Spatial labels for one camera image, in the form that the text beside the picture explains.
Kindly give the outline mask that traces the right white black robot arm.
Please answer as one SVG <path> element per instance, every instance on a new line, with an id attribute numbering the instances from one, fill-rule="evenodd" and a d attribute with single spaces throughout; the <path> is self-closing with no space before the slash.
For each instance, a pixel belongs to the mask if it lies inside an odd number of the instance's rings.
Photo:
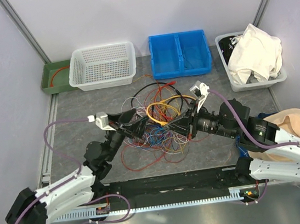
<path id="1" fill-rule="evenodd" d="M 236 181 L 248 184 L 256 180 L 287 180 L 300 182 L 300 137 L 263 119 L 250 117 L 250 109 L 240 102 L 224 99 L 218 114 L 209 113 L 193 100 L 184 113 L 170 121 L 169 131 L 194 138 L 200 132 L 239 138 L 239 145 L 256 152 L 276 154 L 289 162 L 270 162 L 245 157 L 238 159 L 234 171 Z"/>

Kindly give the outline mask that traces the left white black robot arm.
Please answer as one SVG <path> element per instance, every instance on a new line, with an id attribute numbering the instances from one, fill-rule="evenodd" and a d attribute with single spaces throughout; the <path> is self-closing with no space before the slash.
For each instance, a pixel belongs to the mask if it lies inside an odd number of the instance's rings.
<path id="1" fill-rule="evenodd" d="M 93 141 L 86 147 L 84 162 L 62 179 L 32 191 L 22 190 L 5 217 L 7 224 L 51 224 L 61 215 L 81 205 L 101 203 L 106 197 L 102 180 L 112 168 L 111 162 L 126 138 L 140 138 L 149 117 L 133 119 L 136 109 L 117 114 L 99 112 L 77 119 L 94 123 L 106 132 L 105 141 Z"/>

